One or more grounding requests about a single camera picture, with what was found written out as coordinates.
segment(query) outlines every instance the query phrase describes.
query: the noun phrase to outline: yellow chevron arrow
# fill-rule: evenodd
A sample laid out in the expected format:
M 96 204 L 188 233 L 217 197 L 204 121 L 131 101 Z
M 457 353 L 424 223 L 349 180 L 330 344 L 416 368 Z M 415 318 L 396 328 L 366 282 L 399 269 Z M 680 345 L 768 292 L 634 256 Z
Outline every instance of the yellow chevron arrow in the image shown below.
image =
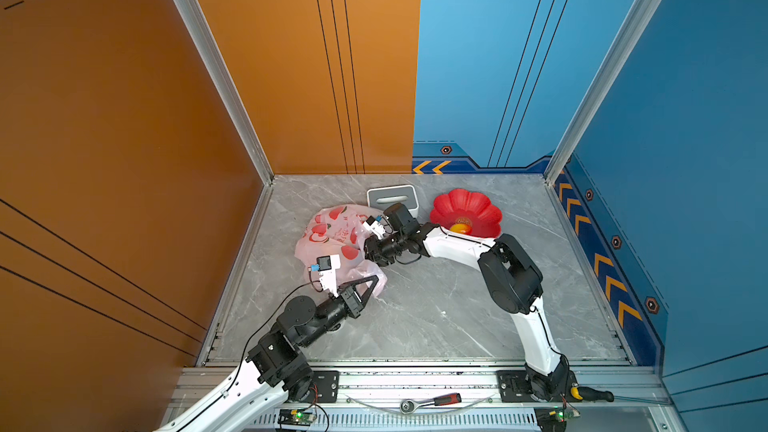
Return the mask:
M 640 316 L 640 312 L 634 310 L 632 307 L 623 303 L 622 301 L 619 301 L 619 325 L 621 328 L 624 328 L 624 312 L 629 312 L 638 318 L 638 320 L 641 322 L 643 320 L 643 318 Z
M 580 216 L 579 214 L 576 214 L 576 225 L 574 226 L 574 228 L 576 229 L 576 235 L 578 235 L 578 225 L 582 222 L 586 222 L 587 224 L 592 223 L 589 217 Z
M 560 184 L 560 202 L 562 202 L 562 201 L 563 201 L 563 189 L 564 189 L 564 188 L 571 188 L 571 189 L 572 189 L 573 187 L 571 186 L 571 184 L 567 184 L 567 183 L 565 183 L 565 182 L 563 182 L 562 184 Z
M 608 257 L 605 257 L 604 255 L 600 255 L 600 254 L 595 254 L 594 255 L 594 275 L 595 275 L 595 277 L 600 277 L 600 272 L 598 272 L 598 268 L 600 267 L 600 263 L 601 262 L 603 264 L 608 264 L 611 267 L 614 266 L 613 262 Z
M 424 174 L 424 172 L 422 172 L 422 167 L 426 166 L 430 162 L 431 160 L 425 160 L 424 162 L 420 163 L 417 168 L 414 168 L 413 171 L 417 174 Z
M 443 162 L 442 164 L 440 164 L 440 165 L 439 165 L 439 166 L 437 166 L 436 168 L 433 168 L 433 169 L 432 169 L 432 171 L 433 171 L 435 174 L 438 174 L 439 176 L 441 176 L 441 175 L 442 175 L 442 170 L 440 170 L 440 169 L 441 169 L 441 168 L 443 168 L 443 167 L 445 167 L 445 166 L 446 166 L 447 164 L 449 164 L 449 163 L 451 163 L 451 161 L 450 161 L 450 160 L 446 160 L 445 162 Z
M 575 198 L 570 198 L 566 200 L 565 203 L 568 204 L 568 207 L 565 210 L 565 215 L 568 216 L 568 218 L 571 218 L 571 206 L 580 206 L 581 202 Z
M 605 276 L 605 296 L 608 297 L 608 301 L 609 302 L 610 302 L 610 286 L 611 285 L 615 285 L 616 287 L 619 287 L 624 292 L 627 291 L 627 288 L 624 286 L 624 284 L 622 284 L 621 282 L 619 282 L 615 278 L 609 277 L 609 276 L 606 275 Z

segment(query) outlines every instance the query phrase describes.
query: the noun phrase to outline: pink plastic bag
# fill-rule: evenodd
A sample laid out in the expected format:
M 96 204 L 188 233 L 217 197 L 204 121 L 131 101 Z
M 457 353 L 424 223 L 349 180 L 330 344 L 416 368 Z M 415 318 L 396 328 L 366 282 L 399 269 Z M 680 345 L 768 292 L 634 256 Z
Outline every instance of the pink plastic bag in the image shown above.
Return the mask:
M 336 283 L 343 284 L 355 278 L 371 274 L 379 276 L 379 283 L 373 291 L 378 297 L 384 289 L 386 276 L 373 262 L 365 261 L 363 244 L 370 236 L 362 223 L 369 216 L 380 216 L 382 211 L 376 208 L 347 204 L 334 208 L 324 208 L 310 220 L 304 235 L 296 243 L 294 255 L 305 266 L 317 264 L 317 258 L 324 255 L 338 254 L 341 267 L 336 271 Z

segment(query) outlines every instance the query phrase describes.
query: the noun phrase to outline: blue wall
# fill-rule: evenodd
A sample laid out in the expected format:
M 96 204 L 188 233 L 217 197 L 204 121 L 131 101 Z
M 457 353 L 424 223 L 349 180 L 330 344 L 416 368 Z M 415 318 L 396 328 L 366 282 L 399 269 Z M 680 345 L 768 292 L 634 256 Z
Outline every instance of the blue wall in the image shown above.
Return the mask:
M 567 1 L 422 0 L 415 141 L 456 142 L 482 167 L 551 153 L 633 2 Z
M 766 429 L 767 4 L 663 0 L 576 149 L 666 306 L 692 432 Z

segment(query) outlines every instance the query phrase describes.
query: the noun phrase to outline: red flower-shaped bowl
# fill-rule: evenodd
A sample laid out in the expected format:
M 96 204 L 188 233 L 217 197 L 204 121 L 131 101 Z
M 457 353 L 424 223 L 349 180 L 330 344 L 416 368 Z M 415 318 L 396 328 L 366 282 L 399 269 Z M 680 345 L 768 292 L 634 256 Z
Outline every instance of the red flower-shaped bowl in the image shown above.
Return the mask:
M 502 234 L 502 211 L 485 194 L 455 188 L 438 196 L 434 206 L 430 222 L 475 237 L 498 238 Z

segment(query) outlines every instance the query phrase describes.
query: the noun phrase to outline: orange wall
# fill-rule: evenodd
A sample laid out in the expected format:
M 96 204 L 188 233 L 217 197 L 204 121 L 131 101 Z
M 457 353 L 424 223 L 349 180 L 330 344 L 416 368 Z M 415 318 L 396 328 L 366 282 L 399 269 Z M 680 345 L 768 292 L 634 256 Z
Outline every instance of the orange wall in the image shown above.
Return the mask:
M 419 0 L 198 1 L 275 173 L 410 171 Z
M 19 1 L 0 0 L 0 428 L 152 430 L 261 184 L 172 0 Z

